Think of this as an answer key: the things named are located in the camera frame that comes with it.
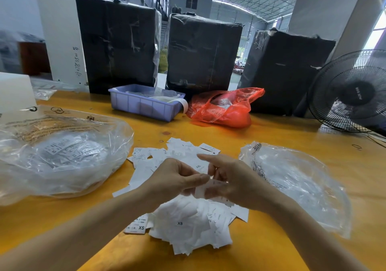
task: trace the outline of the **forearm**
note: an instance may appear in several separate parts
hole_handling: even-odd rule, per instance
[[[368,271],[291,198],[279,197],[269,214],[287,233],[310,271]]]
[[[154,207],[138,188],[29,240],[0,257],[4,271],[75,271],[119,232]]]

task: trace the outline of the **red plastic bag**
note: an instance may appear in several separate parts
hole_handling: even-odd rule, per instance
[[[193,96],[186,115],[194,120],[235,128],[251,124],[250,103],[263,96],[263,88],[209,91]]]

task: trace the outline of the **purple plastic crate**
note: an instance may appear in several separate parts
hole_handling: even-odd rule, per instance
[[[180,102],[162,102],[152,98],[136,95],[130,92],[154,91],[155,87],[139,84],[130,84],[109,89],[111,96],[111,107],[125,112],[143,115],[149,118],[170,122],[182,109]]]

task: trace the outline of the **wire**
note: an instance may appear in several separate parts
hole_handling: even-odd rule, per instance
[[[369,138],[372,142],[377,143],[378,145],[382,146],[383,148],[386,148],[386,146],[384,146],[383,144],[381,144],[381,143],[375,141],[375,140],[374,140],[373,138],[371,138],[370,136],[367,136],[367,138]]]

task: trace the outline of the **fan grille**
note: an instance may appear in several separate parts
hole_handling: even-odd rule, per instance
[[[312,115],[328,127],[371,131],[386,117],[386,51],[357,51],[326,64],[307,102]]]

